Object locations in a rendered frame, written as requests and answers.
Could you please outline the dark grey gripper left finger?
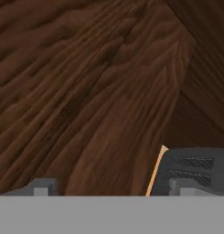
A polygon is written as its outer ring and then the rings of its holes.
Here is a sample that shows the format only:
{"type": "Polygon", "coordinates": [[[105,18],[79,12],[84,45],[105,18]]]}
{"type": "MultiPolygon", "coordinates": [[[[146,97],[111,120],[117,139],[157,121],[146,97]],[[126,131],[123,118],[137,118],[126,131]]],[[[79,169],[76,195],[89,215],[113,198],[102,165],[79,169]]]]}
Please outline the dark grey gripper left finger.
{"type": "Polygon", "coordinates": [[[58,180],[56,178],[36,178],[26,186],[4,193],[4,196],[34,196],[49,197],[59,194],[58,180]]]}

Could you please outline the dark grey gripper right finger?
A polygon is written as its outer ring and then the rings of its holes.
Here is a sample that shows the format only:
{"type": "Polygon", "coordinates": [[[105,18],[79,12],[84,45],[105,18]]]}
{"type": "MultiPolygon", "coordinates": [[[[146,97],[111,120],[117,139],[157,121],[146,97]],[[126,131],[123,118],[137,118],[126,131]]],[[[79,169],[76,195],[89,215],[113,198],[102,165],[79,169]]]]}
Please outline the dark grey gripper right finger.
{"type": "Polygon", "coordinates": [[[217,190],[200,185],[193,179],[171,178],[169,180],[169,195],[182,197],[224,196],[224,190],[217,190]]]}

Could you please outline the dark grey vented appliance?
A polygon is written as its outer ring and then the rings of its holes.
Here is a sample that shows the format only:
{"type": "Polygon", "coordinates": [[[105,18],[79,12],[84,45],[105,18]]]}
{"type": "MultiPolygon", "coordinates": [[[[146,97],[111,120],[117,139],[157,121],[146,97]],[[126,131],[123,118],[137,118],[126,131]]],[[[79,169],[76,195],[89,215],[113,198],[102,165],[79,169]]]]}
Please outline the dark grey vented appliance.
{"type": "Polygon", "coordinates": [[[160,161],[151,196],[168,196],[171,179],[192,180],[224,195],[224,149],[186,147],[167,150],[160,161]]]}

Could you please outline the light orange wooden panel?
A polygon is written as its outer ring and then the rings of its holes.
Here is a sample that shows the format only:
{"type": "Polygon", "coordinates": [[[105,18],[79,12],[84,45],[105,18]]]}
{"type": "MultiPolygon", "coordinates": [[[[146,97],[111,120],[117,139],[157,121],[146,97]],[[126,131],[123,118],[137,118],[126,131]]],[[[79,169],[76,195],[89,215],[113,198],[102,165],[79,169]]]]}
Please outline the light orange wooden panel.
{"type": "Polygon", "coordinates": [[[150,179],[150,181],[149,181],[148,188],[147,188],[147,190],[146,190],[146,194],[145,194],[145,195],[146,195],[147,197],[150,196],[150,194],[151,194],[152,187],[153,187],[154,182],[155,182],[155,177],[156,177],[156,174],[157,174],[158,167],[159,167],[159,165],[160,165],[160,162],[161,162],[161,159],[162,159],[163,154],[164,154],[167,150],[168,150],[168,148],[165,147],[164,145],[162,145],[161,150],[160,150],[160,152],[159,152],[159,155],[158,155],[158,157],[157,157],[156,163],[155,163],[154,171],[153,171],[153,173],[152,173],[152,175],[151,175],[151,179],[150,179]]]}

